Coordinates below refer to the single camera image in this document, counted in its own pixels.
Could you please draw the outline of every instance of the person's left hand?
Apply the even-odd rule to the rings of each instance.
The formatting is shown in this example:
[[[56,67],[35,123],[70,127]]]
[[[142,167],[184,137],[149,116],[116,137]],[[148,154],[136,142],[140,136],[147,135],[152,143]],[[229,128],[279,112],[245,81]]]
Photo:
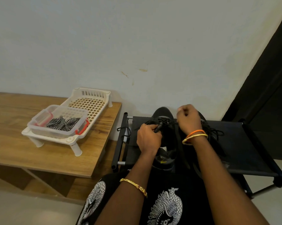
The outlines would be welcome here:
[[[161,131],[154,133],[158,125],[142,124],[137,133],[137,144],[143,154],[155,156],[161,146]]]

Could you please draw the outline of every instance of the person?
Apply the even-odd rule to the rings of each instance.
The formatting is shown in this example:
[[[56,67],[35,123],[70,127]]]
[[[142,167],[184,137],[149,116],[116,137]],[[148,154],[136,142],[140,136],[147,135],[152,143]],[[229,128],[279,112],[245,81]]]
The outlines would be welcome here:
[[[202,129],[198,111],[190,104],[178,109],[177,122],[186,135]],[[202,179],[152,169],[162,139],[155,128],[157,125],[140,127],[137,144],[141,155],[136,164],[131,171],[108,174],[95,185],[77,225],[268,224],[205,136],[188,140],[196,151]]]

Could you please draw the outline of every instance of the floor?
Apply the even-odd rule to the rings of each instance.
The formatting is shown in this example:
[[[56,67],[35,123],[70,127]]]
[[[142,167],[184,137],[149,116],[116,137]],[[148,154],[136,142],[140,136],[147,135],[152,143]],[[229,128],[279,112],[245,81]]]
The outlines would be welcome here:
[[[282,160],[276,160],[282,169]],[[253,191],[272,183],[271,178],[247,175]],[[282,189],[253,199],[270,224],[282,225]],[[0,225],[74,225],[82,206],[0,191]]]

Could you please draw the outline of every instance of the black dress with white print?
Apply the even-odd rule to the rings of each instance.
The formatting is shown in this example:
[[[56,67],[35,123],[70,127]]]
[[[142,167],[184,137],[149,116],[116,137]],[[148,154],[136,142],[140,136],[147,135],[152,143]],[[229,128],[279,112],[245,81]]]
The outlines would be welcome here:
[[[105,175],[87,198],[77,225],[94,224],[102,209],[128,172]],[[147,225],[214,224],[203,181],[188,176],[152,170],[140,223]]]

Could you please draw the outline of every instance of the gold bangle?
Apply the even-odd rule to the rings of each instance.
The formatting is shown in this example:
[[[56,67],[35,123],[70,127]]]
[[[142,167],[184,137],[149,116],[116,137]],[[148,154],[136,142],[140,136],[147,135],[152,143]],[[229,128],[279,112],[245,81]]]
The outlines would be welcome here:
[[[186,143],[186,142],[187,142],[187,140],[191,139],[192,137],[196,137],[196,136],[206,136],[206,137],[208,138],[208,135],[205,134],[205,133],[196,134],[196,135],[189,136],[189,137],[185,138],[185,139],[182,141],[182,143],[183,143],[184,145],[192,145],[192,144],[189,144],[189,143]]]
[[[128,179],[125,179],[125,178],[120,179],[120,182],[122,182],[122,181],[127,181],[128,183],[131,183],[133,186],[135,186],[137,189],[139,189],[144,194],[144,196],[147,198],[147,192],[141,186],[139,186],[135,182],[132,182],[131,180],[128,180]]]

